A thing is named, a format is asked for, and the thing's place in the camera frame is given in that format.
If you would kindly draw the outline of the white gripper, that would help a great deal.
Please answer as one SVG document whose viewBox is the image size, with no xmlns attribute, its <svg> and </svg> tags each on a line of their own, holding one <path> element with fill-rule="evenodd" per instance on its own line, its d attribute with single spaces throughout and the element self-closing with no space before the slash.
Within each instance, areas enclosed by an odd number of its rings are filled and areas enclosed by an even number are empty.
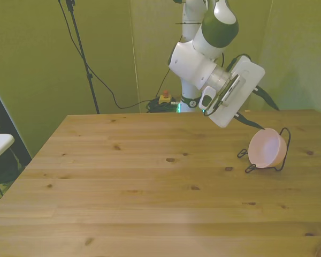
<svg viewBox="0 0 321 257">
<path fill-rule="evenodd" d="M 208 107 L 208 117 L 219 127 L 225 128 L 232 121 L 237 121 L 260 130 L 261 125 L 248 120 L 239 113 L 251 93 L 262 98 L 271 108 L 280 111 L 272 97 L 258 83 L 265 75 L 265 70 L 253 63 L 248 55 L 238 55 L 231 62 L 228 70 L 223 70 L 217 90 Z"/>
</svg>

